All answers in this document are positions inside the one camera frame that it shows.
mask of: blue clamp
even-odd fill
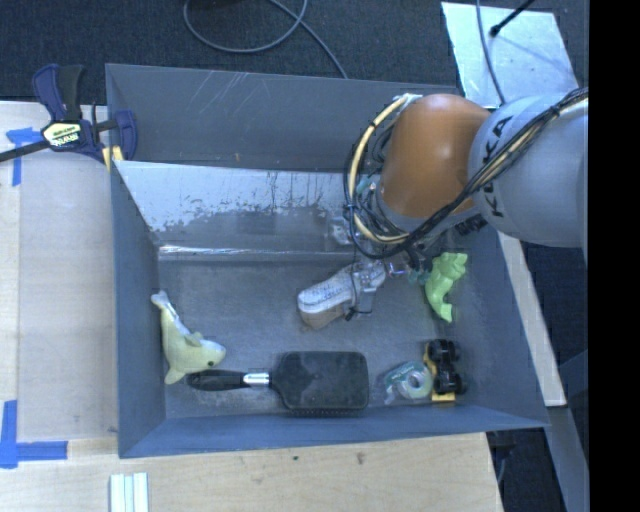
[[[82,118],[77,102],[78,81],[84,68],[49,64],[33,76],[33,90],[38,101],[45,106],[51,122],[41,131],[41,139],[27,145],[0,153],[0,162],[20,158],[35,151],[51,149],[56,152],[73,152],[86,155],[104,164],[100,132],[117,129],[120,150],[127,160],[133,158],[138,143],[137,127],[133,112],[120,110],[113,119],[98,123],[93,112],[93,123]]]

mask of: stuffed animal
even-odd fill
[[[227,351],[222,345],[185,327],[164,290],[152,295],[151,302],[160,309],[162,349],[169,363],[165,384],[174,384],[186,374],[209,369],[224,359]]]

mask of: blue tape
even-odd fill
[[[32,128],[21,128],[19,130],[9,130],[7,132],[8,139],[15,144],[17,148],[23,144],[31,144],[33,142],[40,142],[42,134],[35,131]],[[16,158],[13,161],[13,179],[11,180],[12,186],[20,185],[22,181],[22,159]]]
[[[17,413],[18,402],[16,400],[4,403],[2,435],[0,435],[0,468],[15,469],[22,461],[66,460],[67,441],[18,443],[16,436]]]

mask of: black wire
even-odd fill
[[[489,57],[489,47],[487,46],[487,40],[484,36],[484,28],[482,26],[482,14],[480,14],[480,0],[476,0],[476,17],[478,18],[478,31],[480,32],[480,41],[482,42],[482,51],[484,53],[484,60],[487,61],[487,68],[489,68],[489,74],[491,75],[491,80],[493,80],[493,85],[496,88],[496,92],[500,97],[500,104],[505,103],[504,94],[502,93],[502,89],[500,88],[500,84],[498,83],[498,79],[496,78],[496,72],[493,69],[493,64],[491,63],[491,58]]]
[[[278,9],[280,9],[280,10],[284,11],[285,13],[287,13],[295,21],[294,21],[293,25],[289,28],[289,30],[287,30],[284,33],[284,35],[280,36],[279,38],[277,38],[275,41],[272,41],[271,43],[268,43],[268,44],[263,45],[263,46],[259,46],[257,48],[229,48],[229,47],[222,46],[222,45],[219,45],[217,43],[214,43],[213,41],[210,41],[209,39],[206,39],[205,37],[203,37],[201,34],[199,34],[196,31],[195,28],[193,28],[193,25],[189,21],[189,5],[191,4],[191,0],[185,0],[184,6],[182,8],[182,17],[184,19],[184,23],[187,26],[187,29],[189,30],[189,32],[191,32],[191,34],[193,34],[193,36],[196,37],[201,43],[203,43],[203,44],[205,44],[205,45],[207,45],[207,46],[209,46],[211,48],[214,48],[216,50],[220,50],[220,51],[227,52],[227,53],[239,53],[239,54],[253,54],[253,53],[263,52],[263,51],[275,48],[280,43],[282,43],[285,39],[287,39],[291,34],[293,34],[293,32],[298,28],[298,26],[302,26],[302,28],[304,28],[311,35],[311,37],[313,37],[316,40],[316,42],[322,47],[322,49],[325,51],[325,53],[333,61],[334,65],[336,66],[336,68],[338,68],[338,71],[340,72],[342,77],[345,78],[345,79],[349,78],[347,76],[347,73],[345,72],[345,70],[340,65],[340,62],[338,62],[338,59],[331,52],[329,47],[324,43],[324,41],[322,41],[322,39],[320,39],[320,37],[311,29],[311,27],[309,25],[307,25],[303,21],[302,18],[304,17],[304,14],[305,14],[305,12],[307,10],[307,5],[309,3],[309,0],[304,0],[304,3],[302,5],[302,9],[300,10],[300,14],[294,13],[293,11],[291,11],[290,9],[288,9],[287,7],[282,5],[277,0],[268,0],[268,1],[270,3],[272,3],[273,5],[275,5]]]

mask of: green dinosaur toy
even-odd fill
[[[152,295],[151,302],[160,309],[162,349],[169,363],[165,384],[174,384],[187,373],[209,369],[224,359],[227,351],[222,345],[184,326],[164,290]]]
[[[424,285],[427,300],[438,316],[451,323],[453,306],[444,301],[453,283],[466,272],[465,264],[468,255],[464,253],[443,252],[433,258],[433,269]]]

